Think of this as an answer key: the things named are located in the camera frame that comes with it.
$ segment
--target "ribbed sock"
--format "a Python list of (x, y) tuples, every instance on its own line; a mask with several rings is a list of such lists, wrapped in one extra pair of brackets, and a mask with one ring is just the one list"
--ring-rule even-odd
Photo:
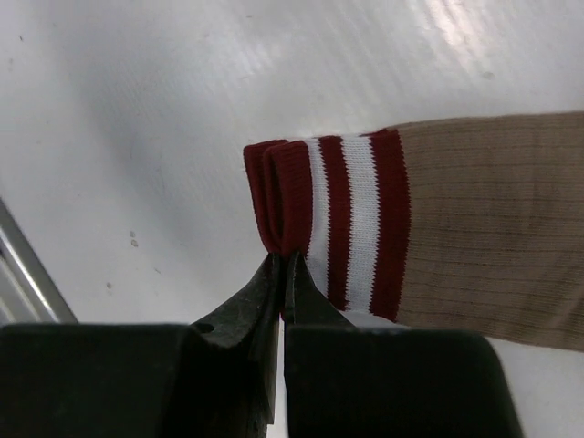
[(248, 146), (264, 245), (340, 310), (584, 350), (584, 113)]

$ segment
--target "red stripe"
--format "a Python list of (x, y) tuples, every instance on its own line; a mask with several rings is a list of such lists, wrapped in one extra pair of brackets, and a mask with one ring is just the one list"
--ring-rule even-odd
[(308, 146), (303, 141), (268, 148), (270, 178), (267, 199), (270, 224), (281, 236), (280, 254), (306, 255), (312, 229), (312, 176)]
[(408, 176), (398, 131), (372, 135), (371, 145), (379, 185), (381, 226), (370, 310), (395, 321), (410, 238)]
[(340, 137), (320, 139), (328, 180), (328, 300), (335, 308), (347, 308), (349, 264), (350, 191)]
[(262, 242), (270, 253), (278, 252), (279, 245), (276, 244), (269, 224), (264, 155), (269, 147), (286, 143), (286, 140), (265, 141), (244, 148), (245, 171), (247, 172), (247, 180), (252, 194), (255, 221), (257, 222), (257, 229)]

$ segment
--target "white table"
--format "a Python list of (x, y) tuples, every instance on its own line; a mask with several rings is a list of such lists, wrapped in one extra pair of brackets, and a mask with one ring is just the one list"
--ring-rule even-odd
[[(84, 321), (193, 321), (247, 281), (249, 142), (584, 110), (579, 0), (1, 8), (0, 195)], [(584, 355), (496, 347), (527, 436), (584, 435)]]

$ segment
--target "red sock cuff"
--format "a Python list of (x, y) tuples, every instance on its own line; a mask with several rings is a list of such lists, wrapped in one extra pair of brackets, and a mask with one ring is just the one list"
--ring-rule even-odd
[(264, 141), (263, 143), (253, 144), (244, 148), (245, 171), (247, 172), (247, 180), (249, 181), (249, 188), (252, 194), (255, 221), (262, 243), (270, 253), (279, 252), (279, 246), (273, 239), (269, 224), (266, 177), (264, 175), (264, 153), (271, 146), (286, 143), (286, 140)]
[(303, 141), (267, 141), (244, 149), (257, 227), (270, 252), (308, 250), (312, 178)]

